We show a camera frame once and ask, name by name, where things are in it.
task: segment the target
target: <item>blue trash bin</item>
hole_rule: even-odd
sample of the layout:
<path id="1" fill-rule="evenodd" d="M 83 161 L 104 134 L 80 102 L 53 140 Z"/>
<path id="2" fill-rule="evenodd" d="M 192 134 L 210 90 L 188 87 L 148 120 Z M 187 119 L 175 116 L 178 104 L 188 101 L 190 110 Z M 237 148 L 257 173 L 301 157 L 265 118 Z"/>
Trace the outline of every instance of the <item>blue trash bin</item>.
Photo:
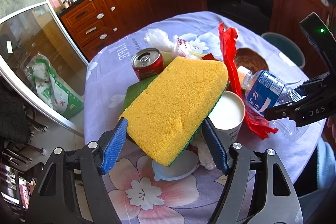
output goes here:
<path id="1" fill-rule="evenodd" d="M 305 56 L 300 48 L 289 38 L 274 32 L 266 32 L 261 35 L 263 39 L 278 48 L 285 54 L 295 65 L 303 69 L 306 64 Z"/>

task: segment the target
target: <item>white bowl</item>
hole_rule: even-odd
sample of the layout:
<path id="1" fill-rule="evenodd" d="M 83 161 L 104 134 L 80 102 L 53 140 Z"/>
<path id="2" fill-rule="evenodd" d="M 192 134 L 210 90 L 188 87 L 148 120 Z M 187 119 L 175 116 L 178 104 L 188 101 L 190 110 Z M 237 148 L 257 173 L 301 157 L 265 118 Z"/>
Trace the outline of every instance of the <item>white bowl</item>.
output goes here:
<path id="1" fill-rule="evenodd" d="M 184 150 L 170 166 L 164 166 L 152 162 L 152 168 L 155 173 L 156 181 L 162 180 L 179 180 L 190 175 L 198 165 L 198 156 L 189 150 Z"/>

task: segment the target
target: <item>water bottle label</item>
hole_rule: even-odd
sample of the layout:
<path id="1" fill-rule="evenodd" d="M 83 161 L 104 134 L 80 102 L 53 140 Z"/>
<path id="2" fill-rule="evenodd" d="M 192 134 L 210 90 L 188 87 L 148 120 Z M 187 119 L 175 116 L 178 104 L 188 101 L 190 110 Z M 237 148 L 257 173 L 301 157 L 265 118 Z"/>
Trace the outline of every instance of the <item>water bottle label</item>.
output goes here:
<path id="1" fill-rule="evenodd" d="M 284 86 L 284 82 L 263 70 L 247 96 L 247 103 L 263 114 L 267 108 L 275 105 Z"/>

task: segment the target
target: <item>tablecloth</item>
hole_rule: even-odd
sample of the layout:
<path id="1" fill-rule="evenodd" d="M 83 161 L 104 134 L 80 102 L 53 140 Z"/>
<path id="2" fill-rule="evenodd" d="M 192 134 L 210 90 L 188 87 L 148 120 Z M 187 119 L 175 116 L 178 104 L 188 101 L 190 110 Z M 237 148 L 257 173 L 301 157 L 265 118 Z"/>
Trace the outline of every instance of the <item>tablecloth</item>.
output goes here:
<path id="1" fill-rule="evenodd" d="M 248 47 L 261 55 L 269 70 L 286 83 L 301 84 L 308 78 L 297 67 L 279 56 L 279 50 L 250 30 L 211 12 L 177 15 L 156 22 L 105 47 L 90 62 L 87 69 L 84 101 L 85 143 L 96 141 L 103 132 L 118 122 L 127 87 L 138 81 L 131 57 L 140 49 L 150 47 L 143 39 L 149 29 L 168 33 L 170 40 L 178 35 L 187 40 L 199 38 L 206 42 L 199 51 L 211 52 L 221 59 L 218 25 L 224 22 L 240 31 L 237 48 Z M 296 142 L 290 142 L 281 132 L 261 141 L 243 124 L 237 141 L 253 151 L 274 149 L 294 182 L 315 149 L 325 121 L 311 124 Z M 252 196 L 253 173 L 250 174 L 241 217 L 248 212 Z M 155 182 L 151 160 L 136 145 L 126 140 L 118 162 L 104 182 L 112 203 L 123 223 L 207 223 L 226 182 L 217 169 L 198 167 L 188 177 L 175 181 Z"/>

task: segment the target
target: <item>bottle cap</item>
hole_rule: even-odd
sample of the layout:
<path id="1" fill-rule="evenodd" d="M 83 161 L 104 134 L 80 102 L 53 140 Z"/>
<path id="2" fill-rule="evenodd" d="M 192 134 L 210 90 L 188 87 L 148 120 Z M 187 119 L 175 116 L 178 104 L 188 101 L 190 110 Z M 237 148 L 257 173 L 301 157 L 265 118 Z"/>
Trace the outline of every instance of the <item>bottle cap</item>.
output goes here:
<path id="1" fill-rule="evenodd" d="M 250 70 L 247 69 L 247 68 L 245 68 L 245 67 L 243 67 L 243 66 L 240 66 L 237 69 L 237 72 L 238 72 L 240 86 L 243 86 L 244 78 L 250 72 Z"/>

